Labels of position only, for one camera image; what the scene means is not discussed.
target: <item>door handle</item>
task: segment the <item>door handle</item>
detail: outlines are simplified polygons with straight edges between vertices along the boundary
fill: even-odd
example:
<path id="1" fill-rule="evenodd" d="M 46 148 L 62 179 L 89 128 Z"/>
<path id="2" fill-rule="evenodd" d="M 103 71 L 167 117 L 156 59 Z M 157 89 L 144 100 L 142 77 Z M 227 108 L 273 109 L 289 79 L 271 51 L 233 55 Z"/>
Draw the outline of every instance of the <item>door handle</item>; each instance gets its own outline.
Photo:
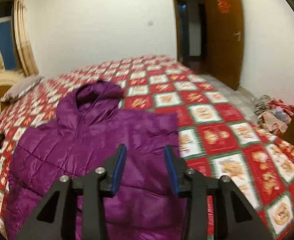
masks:
<path id="1" fill-rule="evenodd" d="M 235 36 L 238 36 L 238 41 L 241 41 L 241 32 L 234 33 Z"/>

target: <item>gray pillow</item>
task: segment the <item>gray pillow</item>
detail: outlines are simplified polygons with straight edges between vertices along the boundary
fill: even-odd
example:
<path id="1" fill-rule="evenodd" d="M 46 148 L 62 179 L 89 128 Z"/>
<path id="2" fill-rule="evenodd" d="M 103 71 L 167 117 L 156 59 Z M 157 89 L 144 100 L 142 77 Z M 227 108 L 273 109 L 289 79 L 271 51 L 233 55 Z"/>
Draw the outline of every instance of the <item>gray pillow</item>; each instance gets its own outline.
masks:
<path id="1" fill-rule="evenodd" d="M 28 76 L 23 80 L 15 83 L 1 98 L 1 102 L 15 102 L 25 96 L 32 90 L 44 77 L 43 76 Z"/>

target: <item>purple jacket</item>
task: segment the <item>purple jacket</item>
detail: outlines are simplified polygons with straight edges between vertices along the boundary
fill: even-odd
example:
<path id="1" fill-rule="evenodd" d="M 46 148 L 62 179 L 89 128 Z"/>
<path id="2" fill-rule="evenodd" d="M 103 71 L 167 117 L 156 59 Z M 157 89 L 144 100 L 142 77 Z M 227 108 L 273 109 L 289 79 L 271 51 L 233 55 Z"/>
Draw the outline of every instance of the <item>purple jacket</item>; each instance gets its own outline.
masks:
<path id="1" fill-rule="evenodd" d="M 8 175 L 9 240 L 54 181 L 88 174 L 119 143 L 127 147 L 121 186 L 114 198 L 104 199 L 110 239 L 180 239 L 185 202 L 171 193 L 163 155 L 167 144 L 179 154 L 176 115 L 118 109 L 122 95 L 111 82 L 85 85 L 60 101 L 55 120 L 23 134 Z M 76 223 L 81 239 L 80 214 Z"/>

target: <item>bed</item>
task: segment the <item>bed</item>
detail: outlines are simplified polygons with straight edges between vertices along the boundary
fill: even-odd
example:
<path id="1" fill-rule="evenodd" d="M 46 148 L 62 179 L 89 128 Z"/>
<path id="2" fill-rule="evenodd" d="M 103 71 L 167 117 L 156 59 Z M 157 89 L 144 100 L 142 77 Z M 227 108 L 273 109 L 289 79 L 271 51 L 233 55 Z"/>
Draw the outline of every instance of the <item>bed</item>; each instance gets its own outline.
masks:
<path id="1" fill-rule="evenodd" d="M 274 239 L 294 224 L 294 146 L 245 120 L 205 79 L 166 56 L 142 56 L 88 66 L 41 82 L 5 108 L 0 133 L 0 232 L 7 174 L 25 130 L 55 118 L 59 100 L 82 84 L 112 81 L 124 90 L 119 108 L 176 112 L 181 156 L 206 176 L 230 176 L 257 210 Z M 208 236 L 213 238 L 213 203 L 208 198 Z"/>

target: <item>tiled floor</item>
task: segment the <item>tiled floor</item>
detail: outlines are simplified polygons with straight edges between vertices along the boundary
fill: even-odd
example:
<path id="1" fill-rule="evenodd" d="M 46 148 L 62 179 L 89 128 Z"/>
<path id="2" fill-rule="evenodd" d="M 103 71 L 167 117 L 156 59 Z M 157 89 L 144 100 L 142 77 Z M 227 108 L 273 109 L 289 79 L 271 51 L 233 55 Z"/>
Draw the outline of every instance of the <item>tiled floor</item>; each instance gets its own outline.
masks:
<path id="1" fill-rule="evenodd" d="M 232 90 L 211 75 L 203 74 L 201 77 L 207 80 L 217 89 L 217 91 L 221 92 L 232 104 L 234 104 L 248 121 L 257 124 L 258 119 L 254 113 L 255 105 L 251 101 L 251 98 L 246 97 L 239 91 Z"/>

